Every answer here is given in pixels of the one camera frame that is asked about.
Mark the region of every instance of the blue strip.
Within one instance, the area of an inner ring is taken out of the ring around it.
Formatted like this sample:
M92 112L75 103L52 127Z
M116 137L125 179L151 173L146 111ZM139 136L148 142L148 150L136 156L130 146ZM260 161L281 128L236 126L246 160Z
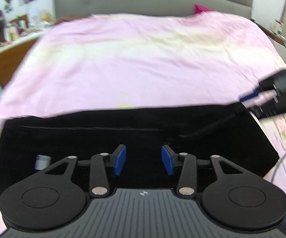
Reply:
M163 164L166 168L168 175L170 176L173 175L174 167L171 161L171 155L169 154L168 150L164 146L162 146L162 161L163 161Z
M126 160L126 146L123 146L123 148L120 150L119 154L115 159L114 174L116 176L119 176L121 174L125 160Z
M252 94L247 95L247 96L245 96L245 97L241 97L241 98L239 99L239 101L240 101L240 102L243 102L243 101L245 101L245 100L251 99L251 98L253 98L253 97L258 96L259 93L260 93L259 91L254 90Z

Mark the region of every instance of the pink pillow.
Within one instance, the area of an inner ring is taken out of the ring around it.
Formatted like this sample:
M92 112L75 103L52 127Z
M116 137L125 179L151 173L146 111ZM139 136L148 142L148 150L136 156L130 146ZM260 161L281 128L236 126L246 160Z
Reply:
M199 14L201 12L212 12L213 10L207 8L206 6L202 6L199 4L195 4L195 11L194 14Z

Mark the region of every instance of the pink bedsheet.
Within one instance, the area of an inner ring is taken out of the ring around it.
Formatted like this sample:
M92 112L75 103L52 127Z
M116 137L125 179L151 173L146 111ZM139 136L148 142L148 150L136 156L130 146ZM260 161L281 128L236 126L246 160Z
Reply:
M0 132L4 119L15 116L227 104L284 67L267 36L235 15L75 20L41 38L3 90ZM280 155L286 149L282 120L263 127ZM286 192L286 164L275 184Z

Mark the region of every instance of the robotic arm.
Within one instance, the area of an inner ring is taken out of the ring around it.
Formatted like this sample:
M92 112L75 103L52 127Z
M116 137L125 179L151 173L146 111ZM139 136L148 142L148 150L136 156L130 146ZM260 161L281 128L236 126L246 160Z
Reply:
M275 185L219 156L198 160L159 151L174 189L111 188L126 161L126 147L90 160L68 156L7 188L0 210L8 229L0 238L285 238L277 226L286 214L286 195ZM53 171L66 165L61 175ZM216 181L197 192L197 170ZM89 187L74 184L90 172Z
M261 106L254 106L249 109L258 119L286 113L286 69L260 81L258 87L251 94L240 98L240 102L258 96L259 93L268 90L275 90L277 96Z

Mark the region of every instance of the silver screw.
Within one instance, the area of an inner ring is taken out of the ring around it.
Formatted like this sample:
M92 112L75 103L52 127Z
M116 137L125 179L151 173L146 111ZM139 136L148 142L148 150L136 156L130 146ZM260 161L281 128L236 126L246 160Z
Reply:
M178 191L182 195L192 195L195 192L195 190L190 187L182 187Z
M104 195L108 192L108 189L105 187L95 187L92 189L92 193L95 195Z

